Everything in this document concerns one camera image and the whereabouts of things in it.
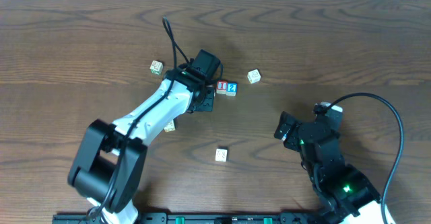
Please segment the red letter I block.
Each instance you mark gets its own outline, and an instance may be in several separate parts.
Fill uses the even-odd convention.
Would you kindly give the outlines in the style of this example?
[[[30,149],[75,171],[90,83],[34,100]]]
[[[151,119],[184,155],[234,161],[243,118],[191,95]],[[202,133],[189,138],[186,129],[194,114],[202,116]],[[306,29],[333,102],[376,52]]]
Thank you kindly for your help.
[[[216,83],[216,93],[217,94],[226,94],[228,82],[227,81],[217,81]]]

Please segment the blue number 2 block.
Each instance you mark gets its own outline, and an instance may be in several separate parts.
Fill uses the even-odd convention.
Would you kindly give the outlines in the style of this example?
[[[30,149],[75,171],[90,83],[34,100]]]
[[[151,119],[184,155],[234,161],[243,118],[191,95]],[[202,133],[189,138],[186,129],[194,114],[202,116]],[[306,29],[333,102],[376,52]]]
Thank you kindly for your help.
[[[238,91],[238,85],[236,83],[228,83],[226,88],[227,96],[235,96]]]

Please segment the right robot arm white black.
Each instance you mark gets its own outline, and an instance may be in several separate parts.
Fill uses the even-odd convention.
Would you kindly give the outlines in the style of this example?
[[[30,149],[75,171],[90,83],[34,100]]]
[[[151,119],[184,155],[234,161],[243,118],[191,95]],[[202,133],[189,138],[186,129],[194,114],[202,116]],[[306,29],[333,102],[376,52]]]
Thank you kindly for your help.
[[[345,162],[339,144],[343,112],[330,110],[312,122],[282,112],[274,137],[300,154],[312,189],[324,205],[315,223],[393,223],[389,209],[381,212],[382,198],[371,181]]]

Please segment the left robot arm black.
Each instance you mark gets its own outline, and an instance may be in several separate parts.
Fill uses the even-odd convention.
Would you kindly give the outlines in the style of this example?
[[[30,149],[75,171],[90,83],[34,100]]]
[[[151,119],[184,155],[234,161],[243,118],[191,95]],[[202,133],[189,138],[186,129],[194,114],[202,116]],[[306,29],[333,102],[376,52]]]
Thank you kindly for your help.
[[[149,145],[177,116],[212,109],[214,73],[201,67],[169,70],[159,88],[132,112],[110,124],[95,120],[89,125],[67,177],[93,205],[82,223],[137,220],[132,198]]]

